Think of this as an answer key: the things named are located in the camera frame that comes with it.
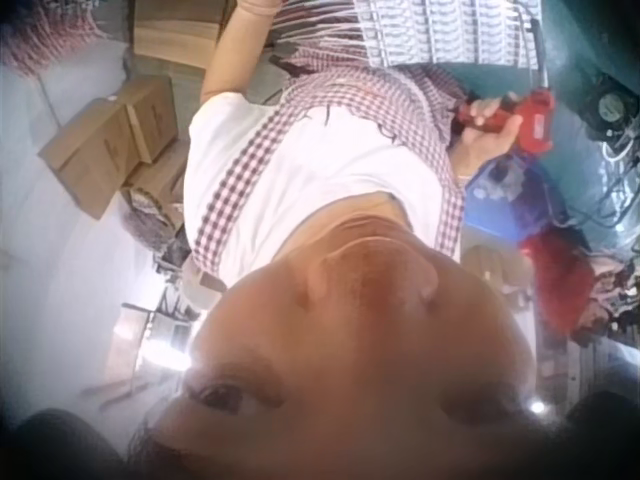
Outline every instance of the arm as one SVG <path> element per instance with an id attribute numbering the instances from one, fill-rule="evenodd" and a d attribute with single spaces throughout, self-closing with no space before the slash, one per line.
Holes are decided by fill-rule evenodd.
<path id="1" fill-rule="evenodd" d="M 246 93 L 280 0 L 239 1 L 207 67 L 200 103 L 223 92 Z"/>

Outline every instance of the light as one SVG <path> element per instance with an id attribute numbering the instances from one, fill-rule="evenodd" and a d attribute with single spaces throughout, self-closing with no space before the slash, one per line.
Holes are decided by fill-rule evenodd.
<path id="1" fill-rule="evenodd" d="M 140 349 L 140 354 L 148 362 L 155 363 L 169 370 L 184 372 L 191 367 L 191 358 L 184 352 L 176 350 L 167 342 L 148 340 Z"/>
<path id="2" fill-rule="evenodd" d="M 531 410 L 536 415 L 544 415 L 545 412 L 547 411 L 547 406 L 545 405 L 544 402 L 540 400 L 535 400 L 531 402 L 531 404 L 529 405 L 529 410 Z"/>

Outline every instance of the eye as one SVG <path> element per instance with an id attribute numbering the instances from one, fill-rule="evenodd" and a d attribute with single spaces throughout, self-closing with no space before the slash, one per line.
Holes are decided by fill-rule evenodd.
<path id="1" fill-rule="evenodd" d="M 233 384 L 209 387 L 197 396 L 197 400 L 227 415 L 255 415 L 268 408 L 242 387 Z"/>

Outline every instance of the red fabric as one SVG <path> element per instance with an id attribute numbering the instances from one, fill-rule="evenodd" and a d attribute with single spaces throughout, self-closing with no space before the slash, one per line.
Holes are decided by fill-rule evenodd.
<path id="1" fill-rule="evenodd" d="M 570 334 L 576 329 L 595 285 L 589 261 L 558 228 L 531 236 L 520 247 L 533 262 L 542 313 L 557 332 Z"/>

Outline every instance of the wire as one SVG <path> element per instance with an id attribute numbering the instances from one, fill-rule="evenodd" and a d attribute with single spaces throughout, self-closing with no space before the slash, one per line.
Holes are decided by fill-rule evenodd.
<path id="1" fill-rule="evenodd" d="M 262 105 L 266 105 L 267 103 L 269 103 L 271 100 L 273 100 L 276 96 L 278 96 L 278 94 L 282 93 L 284 89 L 279 88 L 278 90 L 276 90 L 275 92 L 273 92 L 271 95 L 269 95 L 267 98 L 265 98 L 262 102 L 260 102 Z"/>
<path id="2" fill-rule="evenodd" d="M 524 51 L 527 58 L 527 70 L 529 71 L 529 88 L 533 90 L 533 69 L 531 68 L 531 52 L 529 51 L 529 42 L 527 42 L 527 32 L 524 28 L 524 18 L 522 12 L 518 10 L 518 19 L 520 20 L 520 33 L 522 34 L 522 43 L 524 44 Z"/>
<path id="3" fill-rule="evenodd" d="M 633 140 L 629 140 L 629 143 L 627 143 L 627 146 L 624 147 L 624 149 L 622 150 L 622 152 L 620 152 L 618 155 L 616 156 L 611 156 L 607 153 L 607 150 L 611 150 L 611 147 L 609 147 L 609 145 L 607 144 L 607 142 L 601 142 L 602 145 L 602 156 L 605 158 L 605 160 L 607 160 L 610 163 L 615 163 L 619 160 L 621 160 L 622 158 L 624 158 L 630 151 L 631 151 L 631 147 L 633 146 Z"/>

